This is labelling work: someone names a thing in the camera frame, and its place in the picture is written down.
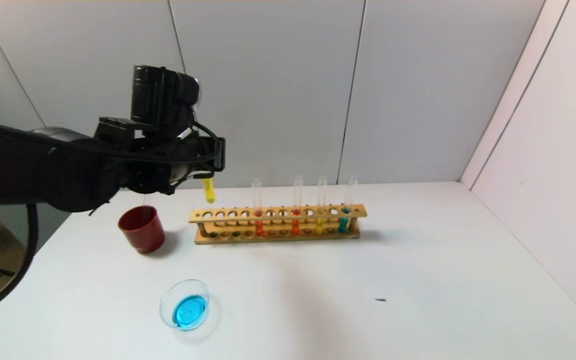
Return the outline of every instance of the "test tube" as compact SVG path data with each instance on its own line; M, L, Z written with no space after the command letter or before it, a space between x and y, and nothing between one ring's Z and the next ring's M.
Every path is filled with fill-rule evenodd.
M258 178L252 180L252 202L254 207L254 216L261 217L264 212L261 208L261 181ZM264 235L264 222L260 219L254 221L254 232L258 237Z
M203 185L203 196L206 199L206 203L212 204L215 202L215 185L213 184L213 178L202 178L201 184Z
M345 200L343 200L343 207L341 212L344 214L350 214L352 211L351 207L353 205L354 196L355 196L355 189L357 187L357 176L352 175L350 176L350 180L348 181L348 187L345 189ZM341 218L339 219L339 233L345 233L347 230L348 225L348 218Z
M317 182L317 214L326 214L326 185L327 180L325 176L320 176ZM315 219L315 233L322 234L324 232L324 219Z
M292 214L298 216L302 213L302 187L304 186L304 179L301 175L294 177L292 187ZM292 234L299 235L299 219L292 221Z

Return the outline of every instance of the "red liquid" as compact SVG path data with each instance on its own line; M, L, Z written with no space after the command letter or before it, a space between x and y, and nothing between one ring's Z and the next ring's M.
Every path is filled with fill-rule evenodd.
M264 214L264 212L262 210L256 210L254 212L254 216L256 217L260 217ZM257 220L254 222L254 233L258 236L258 237L263 237L264 234L264 222L261 220Z
M302 211L299 209L293 209L292 210L292 214L295 216L297 216L301 213L302 213ZM292 221L292 234L293 235L299 235L299 220L298 219L293 219L293 221Z

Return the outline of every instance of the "empty test tube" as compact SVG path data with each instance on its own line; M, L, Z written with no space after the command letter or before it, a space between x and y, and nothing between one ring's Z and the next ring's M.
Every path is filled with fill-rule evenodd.
M261 181L258 178L252 180L252 202L254 207L254 216L261 217L264 212L261 205ZM264 235L264 222L260 219L254 221L254 232L258 237Z
M355 189L357 188L357 176L352 175L350 176L350 180L348 181L348 187L345 189L345 199L343 200L343 207L341 212L344 214L350 214L352 212L352 206L354 202L355 196ZM348 218L341 218L339 219L339 233L345 233L346 227L348 225Z
M292 187L292 214L295 216L302 213L302 187L304 187L304 179L301 175L295 176ZM292 221L292 234L299 235L299 219Z
M327 180L325 176L320 176L317 182L317 214L326 214L326 185ZM315 219L315 233L322 234L324 232L324 219Z

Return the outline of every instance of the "black cable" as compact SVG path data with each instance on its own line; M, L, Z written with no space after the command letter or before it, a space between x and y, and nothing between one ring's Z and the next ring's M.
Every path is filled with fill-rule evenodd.
M19 270L14 274L10 281L0 290L0 301L2 301L10 292L17 287L19 282L23 279L24 275L30 268L33 262L35 251L37 251L37 241L39 239L39 221L37 220L37 205L28 203L25 206L28 217L28 245L25 248L25 255L23 256L23 264Z
M211 138L215 139L216 142L219 141L219 138L215 136L215 133L208 130L208 128L206 128L205 126L199 125L199 123L196 124L199 129L204 130L204 132L206 132L206 134L208 134L208 136L210 136ZM176 164L176 163L199 164L209 162L210 160L214 160L216 157L219 156L219 153L217 152L197 157L152 156L144 153L135 153L135 152L126 153L123 151L108 150L105 148L90 148L89 146L80 145L77 143L65 142L58 139L53 139L51 137L38 135L32 132L25 132L22 130L16 130L12 128L9 129L3 126L0 126L0 135L5 137L11 137L17 140L32 142L34 144L48 145L52 146L53 148L78 151L80 153L94 155L96 157L132 160L137 162L151 162L151 163L165 163L165 164Z

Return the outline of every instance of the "yellow liquid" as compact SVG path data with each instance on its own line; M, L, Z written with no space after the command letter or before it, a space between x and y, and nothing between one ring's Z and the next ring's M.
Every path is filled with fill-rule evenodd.
M206 202L212 204L215 202L215 186L213 185L212 178L202 178L201 183L203 184L203 196L206 198Z
M323 215L326 214L324 209L317 209L317 214ZM324 232L324 219L318 218L315 219L315 233L322 234Z

